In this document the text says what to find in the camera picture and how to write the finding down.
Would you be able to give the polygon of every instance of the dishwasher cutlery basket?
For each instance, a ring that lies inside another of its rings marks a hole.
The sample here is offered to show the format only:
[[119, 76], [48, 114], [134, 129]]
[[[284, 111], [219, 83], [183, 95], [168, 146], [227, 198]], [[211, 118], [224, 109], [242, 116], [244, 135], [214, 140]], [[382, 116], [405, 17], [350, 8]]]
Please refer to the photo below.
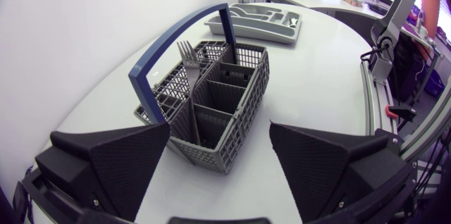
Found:
[[[202, 41], [194, 50], [201, 76], [189, 96], [183, 62], [151, 89], [146, 75], [175, 39], [200, 18], [219, 11], [225, 42]], [[141, 105], [135, 115], [144, 123], [167, 121], [167, 146], [186, 161], [223, 174], [230, 172], [254, 120], [269, 80], [266, 48], [238, 44], [227, 4], [191, 13], [159, 37], [129, 73]], [[201, 145], [194, 143], [190, 124], [193, 98]]]

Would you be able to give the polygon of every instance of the fork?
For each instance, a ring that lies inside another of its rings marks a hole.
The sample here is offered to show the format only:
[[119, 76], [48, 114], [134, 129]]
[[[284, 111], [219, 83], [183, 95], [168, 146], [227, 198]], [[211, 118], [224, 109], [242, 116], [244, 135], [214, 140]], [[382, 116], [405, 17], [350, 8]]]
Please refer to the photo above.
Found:
[[191, 130], [192, 137], [197, 145], [200, 144], [199, 131], [197, 130], [196, 114], [194, 113], [194, 103], [192, 101], [192, 93], [194, 86], [200, 76], [200, 63], [197, 60], [196, 52], [188, 41], [178, 43], [178, 50], [182, 56], [183, 65], [185, 67], [188, 84], [190, 87], [190, 114], [191, 114]]

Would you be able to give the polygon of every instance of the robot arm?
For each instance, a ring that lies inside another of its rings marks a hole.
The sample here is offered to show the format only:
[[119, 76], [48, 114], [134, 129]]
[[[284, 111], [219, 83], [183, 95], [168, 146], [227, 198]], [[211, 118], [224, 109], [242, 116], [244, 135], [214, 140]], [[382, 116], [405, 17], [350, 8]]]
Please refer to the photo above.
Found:
[[375, 82], [383, 83], [392, 69], [395, 57], [393, 49], [414, 2], [415, 0], [394, 0], [387, 14], [377, 20], [371, 29], [375, 49], [383, 49], [369, 60], [369, 69]]

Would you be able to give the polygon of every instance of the white table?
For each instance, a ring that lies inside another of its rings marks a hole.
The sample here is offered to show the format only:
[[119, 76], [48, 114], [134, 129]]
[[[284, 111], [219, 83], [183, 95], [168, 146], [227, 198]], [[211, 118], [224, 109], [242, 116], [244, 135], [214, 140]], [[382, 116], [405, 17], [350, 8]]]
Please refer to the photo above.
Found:
[[[266, 46], [271, 72], [259, 111], [230, 174], [224, 176], [192, 166], [166, 148], [135, 222], [166, 223], [172, 216], [264, 216], [273, 223], [300, 223], [295, 201], [272, 150], [270, 119], [317, 130], [365, 134], [359, 55], [371, 47], [350, 27], [327, 15], [298, 6], [272, 6], [301, 13], [302, 26], [293, 45], [237, 38], [238, 42]], [[203, 25], [205, 20], [195, 23], [179, 39], [192, 44], [224, 40], [224, 36], [210, 33]], [[58, 130], [94, 132], [142, 125], [133, 115], [139, 101], [128, 73], [151, 43], [100, 82]], [[151, 84], [179, 60], [180, 54], [173, 45], [149, 73]], [[36, 205], [33, 209], [36, 223], [49, 222]]]
[[[343, 0], [271, 0], [271, 1], [289, 3], [296, 6], [303, 6], [315, 9], [322, 13], [326, 13], [344, 23], [347, 23], [350, 27], [352, 27], [360, 35], [362, 35], [366, 41], [369, 41], [371, 39], [369, 30], [373, 26], [374, 20], [381, 19], [383, 17], [383, 15], [380, 15], [370, 10], [367, 4], [364, 4], [363, 7], [360, 8], [357, 6], [351, 6], [349, 3]], [[372, 0], [361, 0], [361, 1], [375, 3], [372, 2]], [[382, 2], [380, 2], [380, 5], [387, 9], [390, 8], [389, 5], [384, 4]], [[405, 28], [402, 28], [401, 31], [406, 35], [409, 35], [410, 37], [414, 38], [416, 41], [421, 42], [424, 46], [430, 47], [428, 42], [420, 38], [418, 35], [410, 31], [407, 31]]]

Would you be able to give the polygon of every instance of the basket handle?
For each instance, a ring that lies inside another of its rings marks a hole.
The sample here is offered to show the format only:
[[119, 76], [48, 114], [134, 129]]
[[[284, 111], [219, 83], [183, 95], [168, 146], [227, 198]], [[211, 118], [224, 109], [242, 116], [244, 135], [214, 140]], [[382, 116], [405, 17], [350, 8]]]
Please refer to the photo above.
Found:
[[219, 11], [221, 22], [223, 23], [225, 40], [227, 43], [234, 45], [236, 43], [235, 33], [233, 32], [228, 4], [207, 6], [187, 15], [164, 32], [147, 49], [138, 62], [136, 62], [135, 66], [133, 66], [132, 70], [128, 73], [128, 77], [130, 78], [132, 86], [140, 99], [141, 105], [152, 123], [162, 123], [165, 119], [161, 112], [160, 106], [156, 102], [154, 94], [152, 93], [149, 82], [147, 81], [147, 74], [161, 55], [177, 39], [177, 37], [179, 37], [192, 24], [215, 11]]

